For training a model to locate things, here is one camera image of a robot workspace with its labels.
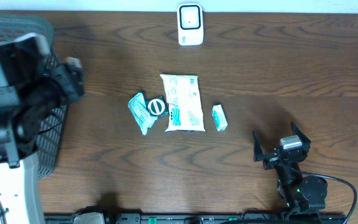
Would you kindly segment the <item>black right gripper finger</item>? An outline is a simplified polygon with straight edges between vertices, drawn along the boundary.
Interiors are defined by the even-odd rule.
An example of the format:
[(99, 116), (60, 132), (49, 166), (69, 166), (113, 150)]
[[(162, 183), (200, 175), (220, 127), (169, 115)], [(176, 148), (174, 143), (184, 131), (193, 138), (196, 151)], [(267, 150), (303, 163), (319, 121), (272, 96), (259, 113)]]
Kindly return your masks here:
[(254, 162), (259, 162), (264, 159), (264, 154), (255, 131), (253, 132), (253, 138), (254, 138)]
[(299, 130), (299, 128), (296, 126), (296, 124), (293, 121), (290, 124), (291, 124), (291, 130), (292, 130), (293, 134), (299, 137), (302, 144), (304, 146), (306, 146), (306, 145), (310, 146), (310, 144), (311, 144), (310, 139), (306, 135), (304, 135), (303, 132), (301, 132)]

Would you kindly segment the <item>small white teal box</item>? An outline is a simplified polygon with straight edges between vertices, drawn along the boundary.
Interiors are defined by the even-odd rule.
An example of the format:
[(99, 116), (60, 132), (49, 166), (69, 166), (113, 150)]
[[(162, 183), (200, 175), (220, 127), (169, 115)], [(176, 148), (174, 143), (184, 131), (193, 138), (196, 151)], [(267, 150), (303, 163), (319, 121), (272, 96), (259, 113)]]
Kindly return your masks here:
[(217, 131), (225, 131), (228, 123), (222, 105), (214, 105), (211, 114)]

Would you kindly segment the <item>large white snack bag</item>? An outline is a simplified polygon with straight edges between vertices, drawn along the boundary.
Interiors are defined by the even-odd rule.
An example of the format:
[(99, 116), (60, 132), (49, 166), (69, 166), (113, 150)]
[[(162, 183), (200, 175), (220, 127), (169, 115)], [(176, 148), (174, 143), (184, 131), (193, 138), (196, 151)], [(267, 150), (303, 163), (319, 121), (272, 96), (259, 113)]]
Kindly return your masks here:
[(169, 113), (165, 132), (205, 133), (198, 76), (160, 74), (160, 77)]

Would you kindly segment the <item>dark green round-label packet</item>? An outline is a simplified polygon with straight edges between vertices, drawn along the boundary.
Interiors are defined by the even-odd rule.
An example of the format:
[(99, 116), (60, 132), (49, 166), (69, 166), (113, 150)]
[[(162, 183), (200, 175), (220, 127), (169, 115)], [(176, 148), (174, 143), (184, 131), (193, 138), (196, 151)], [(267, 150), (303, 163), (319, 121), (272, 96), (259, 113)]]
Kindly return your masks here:
[(158, 96), (145, 101), (146, 108), (153, 116), (168, 116), (168, 107), (163, 96)]

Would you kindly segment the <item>teal wet wipes packet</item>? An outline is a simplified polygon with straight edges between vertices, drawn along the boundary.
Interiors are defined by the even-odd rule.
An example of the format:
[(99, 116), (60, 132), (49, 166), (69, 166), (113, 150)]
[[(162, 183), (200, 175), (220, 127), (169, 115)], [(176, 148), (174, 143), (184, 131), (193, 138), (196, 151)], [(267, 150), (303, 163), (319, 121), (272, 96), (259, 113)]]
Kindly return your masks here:
[(131, 98), (128, 103), (128, 108), (139, 125), (142, 134), (146, 135), (148, 129), (154, 125), (158, 117), (148, 111), (143, 93), (139, 92)]

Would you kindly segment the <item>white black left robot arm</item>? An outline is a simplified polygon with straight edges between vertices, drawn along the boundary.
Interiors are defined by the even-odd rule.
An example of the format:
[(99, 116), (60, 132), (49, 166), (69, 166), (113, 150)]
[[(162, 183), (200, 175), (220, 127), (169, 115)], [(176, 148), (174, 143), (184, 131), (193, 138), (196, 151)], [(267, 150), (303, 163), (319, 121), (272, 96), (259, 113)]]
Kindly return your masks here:
[(44, 35), (0, 42), (0, 223), (43, 223), (36, 140), (54, 109), (85, 92), (81, 62), (48, 66)]

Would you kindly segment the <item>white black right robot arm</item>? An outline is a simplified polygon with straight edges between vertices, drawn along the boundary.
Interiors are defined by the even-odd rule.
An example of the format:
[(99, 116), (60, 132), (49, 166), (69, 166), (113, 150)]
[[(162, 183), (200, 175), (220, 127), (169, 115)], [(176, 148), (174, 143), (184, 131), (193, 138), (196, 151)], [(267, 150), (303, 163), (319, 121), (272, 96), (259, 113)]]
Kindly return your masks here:
[(288, 210), (283, 219), (292, 215), (318, 213), (326, 207), (328, 183), (324, 178), (302, 174), (299, 163), (307, 157), (311, 141), (291, 123), (292, 135), (282, 138), (272, 153), (264, 154), (256, 133), (254, 137), (254, 161), (262, 162), (265, 170), (274, 169), (278, 175), (278, 193), (287, 201)]

